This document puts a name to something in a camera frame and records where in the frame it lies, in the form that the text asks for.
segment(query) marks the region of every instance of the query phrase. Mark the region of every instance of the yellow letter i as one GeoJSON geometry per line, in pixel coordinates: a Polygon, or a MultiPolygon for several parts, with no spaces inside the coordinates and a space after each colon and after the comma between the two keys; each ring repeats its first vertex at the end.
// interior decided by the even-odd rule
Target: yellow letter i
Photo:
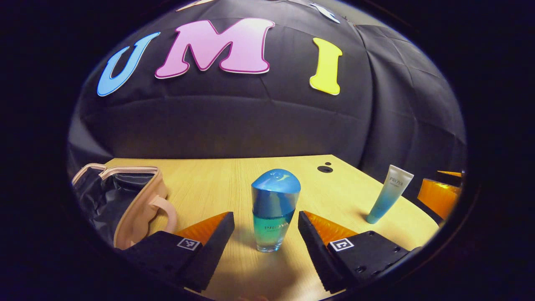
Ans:
{"type": "Polygon", "coordinates": [[[318,37],[312,40],[318,46],[319,54],[318,69],[310,78],[310,86],[325,93],[338,95],[340,94],[340,86],[337,83],[338,57],[342,55],[342,50],[318,37]]]}

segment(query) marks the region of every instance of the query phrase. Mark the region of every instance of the perfume bottle cap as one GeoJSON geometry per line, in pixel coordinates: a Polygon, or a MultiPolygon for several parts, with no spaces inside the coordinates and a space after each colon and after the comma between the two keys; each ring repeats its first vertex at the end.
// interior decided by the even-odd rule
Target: perfume bottle cap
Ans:
{"type": "Polygon", "coordinates": [[[278,217],[295,210],[301,183],[289,171],[272,169],[251,184],[253,214],[258,217],[278,217]]]}

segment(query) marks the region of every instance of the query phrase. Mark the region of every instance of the table hole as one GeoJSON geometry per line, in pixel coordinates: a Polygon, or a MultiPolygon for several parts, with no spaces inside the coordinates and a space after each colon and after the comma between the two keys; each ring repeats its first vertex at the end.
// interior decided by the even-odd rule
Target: table hole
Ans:
{"type": "Polygon", "coordinates": [[[328,166],[318,166],[318,170],[321,172],[326,172],[326,173],[333,171],[333,169],[328,166]]]}

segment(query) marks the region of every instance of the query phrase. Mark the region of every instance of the cosmetic bag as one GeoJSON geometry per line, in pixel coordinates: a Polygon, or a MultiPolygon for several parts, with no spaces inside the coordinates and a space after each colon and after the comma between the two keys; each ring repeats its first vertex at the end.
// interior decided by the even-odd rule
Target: cosmetic bag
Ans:
{"type": "Polygon", "coordinates": [[[124,250],[142,240],[161,208],[168,216],[165,232],[177,227],[177,212],[165,197],[167,188],[157,167],[84,166],[72,187],[86,219],[110,246],[124,250]]]}

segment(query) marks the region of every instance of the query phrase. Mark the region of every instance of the wooden table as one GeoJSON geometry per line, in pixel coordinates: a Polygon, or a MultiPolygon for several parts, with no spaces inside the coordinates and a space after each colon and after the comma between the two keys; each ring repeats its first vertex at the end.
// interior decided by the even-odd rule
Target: wooden table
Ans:
{"type": "MultiPolygon", "coordinates": [[[[373,230],[407,250],[425,244],[438,229],[418,207],[401,197],[376,224],[368,224],[383,184],[333,155],[251,159],[147,160],[113,159],[112,166],[157,166],[169,188],[167,199],[178,212],[178,229],[225,211],[234,212],[235,230],[203,296],[215,300],[320,300],[323,289],[297,229],[297,213],[307,210],[362,233],[373,230]],[[331,162],[331,173],[317,168],[331,162]],[[251,183],[264,172],[282,168],[301,182],[294,218],[279,251],[255,248],[251,183]]],[[[166,216],[158,213],[149,233],[164,229],[166,216]]]]}

